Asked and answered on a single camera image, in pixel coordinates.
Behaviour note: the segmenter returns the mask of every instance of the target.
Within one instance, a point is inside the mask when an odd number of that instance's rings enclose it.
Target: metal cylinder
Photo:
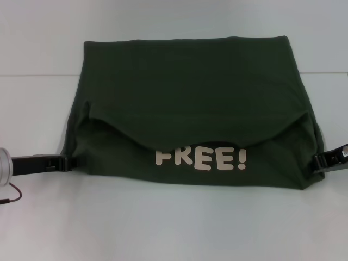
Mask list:
[[[12,159],[5,148],[0,148],[0,187],[10,183],[13,174]]]

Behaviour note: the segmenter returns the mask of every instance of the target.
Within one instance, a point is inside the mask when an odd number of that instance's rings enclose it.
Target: dark green fabric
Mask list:
[[[184,146],[192,164],[176,165]],[[202,147],[211,161],[201,162]],[[62,153],[83,158],[92,175],[304,189],[324,178],[308,166],[323,150],[282,36],[86,42]],[[155,151],[171,158],[156,164]],[[222,155],[233,156],[222,162],[232,170],[219,167]]]

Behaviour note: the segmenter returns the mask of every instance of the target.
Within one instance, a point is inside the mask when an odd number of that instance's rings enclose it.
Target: white wall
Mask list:
[[[0,147],[60,150],[84,41],[287,35],[301,72],[348,72],[347,10],[346,0],[0,0]],[[302,78],[327,147],[348,143],[347,74]]]

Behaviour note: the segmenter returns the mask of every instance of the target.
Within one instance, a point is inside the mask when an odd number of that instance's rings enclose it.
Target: white table surface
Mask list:
[[[301,190],[169,185],[78,172],[13,177],[1,260],[348,259],[348,170]],[[15,198],[11,187],[1,198]]]

